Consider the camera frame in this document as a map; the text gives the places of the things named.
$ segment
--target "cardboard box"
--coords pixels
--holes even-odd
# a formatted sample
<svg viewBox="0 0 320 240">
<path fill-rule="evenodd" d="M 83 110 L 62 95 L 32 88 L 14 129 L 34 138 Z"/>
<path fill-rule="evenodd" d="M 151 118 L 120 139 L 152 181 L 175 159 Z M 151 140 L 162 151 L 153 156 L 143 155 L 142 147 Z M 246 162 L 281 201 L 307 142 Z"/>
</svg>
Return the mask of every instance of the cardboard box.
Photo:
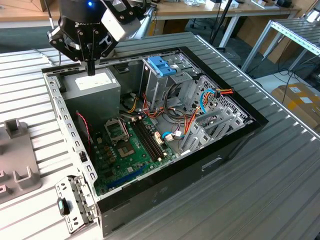
<svg viewBox="0 0 320 240">
<path fill-rule="evenodd" d="M 272 91 L 280 103 L 284 97 L 286 86 L 281 85 Z M 320 133 L 320 97 L 303 83 L 289 84 L 283 105 L 301 119 L 310 128 Z"/>
<path fill-rule="evenodd" d="M 46 0 L 48 5 L 53 1 L 54 0 Z M 37 12 L 44 12 L 46 10 L 45 0 L 0 0 L 0 5 L 7 5 Z"/>
</svg>

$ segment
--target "slotted aluminum profile surface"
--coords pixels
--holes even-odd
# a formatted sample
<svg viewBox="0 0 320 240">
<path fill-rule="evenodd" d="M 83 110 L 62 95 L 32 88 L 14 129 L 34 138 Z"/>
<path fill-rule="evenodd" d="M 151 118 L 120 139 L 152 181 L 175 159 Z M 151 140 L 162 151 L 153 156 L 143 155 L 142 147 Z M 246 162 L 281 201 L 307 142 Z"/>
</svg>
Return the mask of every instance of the slotted aluminum profile surface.
<svg viewBox="0 0 320 240">
<path fill-rule="evenodd" d="M 238 155 L 202 180 L 111 234 L 110 240 L 314 239 L 320 229 L 319 136 L 201 37 L 177 33 L 121 42 L 118 57 L 179 46 L 201 60 L 259 110 L 268 125 Z M 54 63 L 58 52 L 40 50 Z M 62 64 L 72 63 L 61 56 Z M 28 125 L 42 187 L 0 205 L 0 238 L 100 240 L 96 224 L 70 236 L 55 184 L 77 175 L 41 73 L 37 52 L 0 54 L 0 125 Z"/>
</svg>

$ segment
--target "metal bracket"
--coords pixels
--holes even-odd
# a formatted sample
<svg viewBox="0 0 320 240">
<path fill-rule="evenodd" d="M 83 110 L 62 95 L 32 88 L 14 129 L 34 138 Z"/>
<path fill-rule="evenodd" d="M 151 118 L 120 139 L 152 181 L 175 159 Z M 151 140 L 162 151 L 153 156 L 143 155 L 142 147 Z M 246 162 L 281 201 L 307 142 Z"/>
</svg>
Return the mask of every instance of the metal bracket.
<svg viewBox="0 0 320 240">
<path fill-rule="evenodd" d="M 55 190 L 70 234 L 98 217 L 96 203 L 83 176 L 67 176 L 55 185 Z"/>
</svg>

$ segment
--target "motherboard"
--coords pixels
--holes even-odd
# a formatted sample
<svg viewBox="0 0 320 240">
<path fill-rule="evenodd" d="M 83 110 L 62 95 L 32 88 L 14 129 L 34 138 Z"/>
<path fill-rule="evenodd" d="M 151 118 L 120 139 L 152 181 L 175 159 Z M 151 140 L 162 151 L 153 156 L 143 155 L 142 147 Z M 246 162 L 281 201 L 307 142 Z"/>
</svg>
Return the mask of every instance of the motherboard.
<svg viewBox="0 0 320 240">
<path fill-rule="evenodd" d="M 98 175 L 94 183 L 98 196 L 177 157 L 156 137 L 158 132 L 148 117 L 135 121 L 111 119 L 104 127 L 91 135 L 94 144 L 90 155 Z"/>
</svg>

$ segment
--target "desk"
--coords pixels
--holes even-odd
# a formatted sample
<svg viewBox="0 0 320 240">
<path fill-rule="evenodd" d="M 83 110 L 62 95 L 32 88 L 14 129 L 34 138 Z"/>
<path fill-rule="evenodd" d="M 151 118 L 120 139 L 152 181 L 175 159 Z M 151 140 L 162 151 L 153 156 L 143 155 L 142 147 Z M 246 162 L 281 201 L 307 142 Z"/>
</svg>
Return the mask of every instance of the desk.
<svg viewBox="0 0 320 240">
<path fill-rule="evenodd" d="M 320 229 L 320 141 L 310 128 L 201 37 L 190 32 L 129 40 L 118 56 L 187 46 L 269 123 L 236 157 L 126 223 L 108 240 L 314 239 Z M 53 48 L 41 49 L 59 61 Z M 62 56 L 62 64 L 72 63 Z M 76 175 L 50 103 L 38 52 L 0 54 L 0 124 L 28 124 L 42 187 L 0 204 L 0 239 L 101 240 L 90 225 L 69 238 L 54 185 Z"/>
<path fill-rule="evenodd" d="M 161 20 L 173 20 L 173 19 L 194 19 L 194 18 L 214 18 L 217 16 L 218 9 L 206 9 L 204 4 L 200 6 L 188 6 L 183 2 L 160 2 L 157 4 L 157 21 Z M 55 1 L 50 6 L 52 18 L 59 19 L 59 6 Z M 296 13 L 300 11 L 300 8 L 294 7 L 290 10 L 287 8 L 281 9 L 263 9 L 245 0 L 244 4 L 240 4 L 239 8 L 230 8 L 227 17 L 232 17 L 227 30 L 223 36 L 223 39 L 219 47 L 225 47 L 231 33 L 233 32 L 239 17 L 244 16 L 269 16 L 269 15 L 288 15 L 288 19 L 292 19 Z M 49 26 L 48 13 L 30 11 L 10 6 L 5 6 L 5 9 L 0 9 L 0 29 L 1 28 L 26 28 L 26 27 L 40 27 Z"/>
</svg>

